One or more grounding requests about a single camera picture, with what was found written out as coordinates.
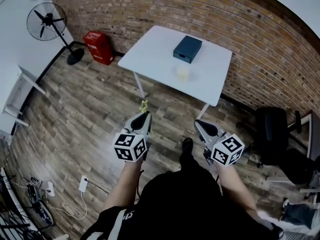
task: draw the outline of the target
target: standing fan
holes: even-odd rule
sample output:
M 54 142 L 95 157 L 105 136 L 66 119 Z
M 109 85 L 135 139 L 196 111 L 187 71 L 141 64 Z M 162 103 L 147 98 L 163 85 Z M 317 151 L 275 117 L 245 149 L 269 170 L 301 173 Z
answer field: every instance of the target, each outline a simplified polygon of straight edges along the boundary
M 66 62 L 76 64 L 85 54 L 84 49 L 72 50 L 62 37 L 67 25 L 67 16 L 64 10 L 53 2 L 43 2 L 35 6 L 26 19 L 26 27 L 31 36 L 40 41 L 49 41 L 60 37 L 70 51 Z

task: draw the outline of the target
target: black and white cube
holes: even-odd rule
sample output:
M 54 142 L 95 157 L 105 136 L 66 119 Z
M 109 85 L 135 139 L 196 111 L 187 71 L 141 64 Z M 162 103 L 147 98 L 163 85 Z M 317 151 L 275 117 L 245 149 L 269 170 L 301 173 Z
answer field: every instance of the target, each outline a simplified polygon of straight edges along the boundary
M 229 166 L 241 157 L 244 148 L 242 141 L 233 134 L 213 146 L 211 159 L 224 166 Z
M 117 157 L 136 162 L 147 151 L 145 136 L 141 134 L 116 133 L 112 142 Z

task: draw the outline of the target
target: brick wall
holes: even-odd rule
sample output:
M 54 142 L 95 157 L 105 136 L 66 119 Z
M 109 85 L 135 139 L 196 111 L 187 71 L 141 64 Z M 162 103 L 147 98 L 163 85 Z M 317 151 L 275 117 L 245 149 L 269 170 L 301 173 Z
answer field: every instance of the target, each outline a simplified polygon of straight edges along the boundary
M 320 40 L 276 0 L 53 0 L 77 41 L 106 33 L 118 52 L 159 25 L 233 52 L 223 93 L 263 106 L 320 115 Z

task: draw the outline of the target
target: fan base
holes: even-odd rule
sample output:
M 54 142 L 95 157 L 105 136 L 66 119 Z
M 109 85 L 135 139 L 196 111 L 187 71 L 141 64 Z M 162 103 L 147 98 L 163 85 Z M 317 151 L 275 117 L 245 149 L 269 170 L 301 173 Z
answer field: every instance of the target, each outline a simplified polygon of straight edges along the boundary
M 85 50 L 84 49 L 76 49 L 74 51 L 72 51 L 72 54 L 70 54 L 66 60 L 66 63 L 68 63 L 68 65 L 74 65 L 77 62 L 79 62 L 82 57 L 85 54 Z

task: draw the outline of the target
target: fan blade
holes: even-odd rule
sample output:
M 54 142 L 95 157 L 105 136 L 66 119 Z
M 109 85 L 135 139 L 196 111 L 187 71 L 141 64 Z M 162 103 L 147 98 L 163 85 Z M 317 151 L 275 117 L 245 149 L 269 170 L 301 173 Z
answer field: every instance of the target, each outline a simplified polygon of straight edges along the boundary
M 38 17 L 43 21 L 45 18 L 36 10 L 34 10 L 35 14 L 38 15 Z
M 40 38 L 42 38 L 42 34 L 44 33 L 44 30 L 45 30 L 45 26 L 42 26 L 41 32 L 40 32 Z
M 64 18 L 58 18 L 58 19 L 54 19 L 52 22 L 59 22 L 59 21 L 64 21 Z

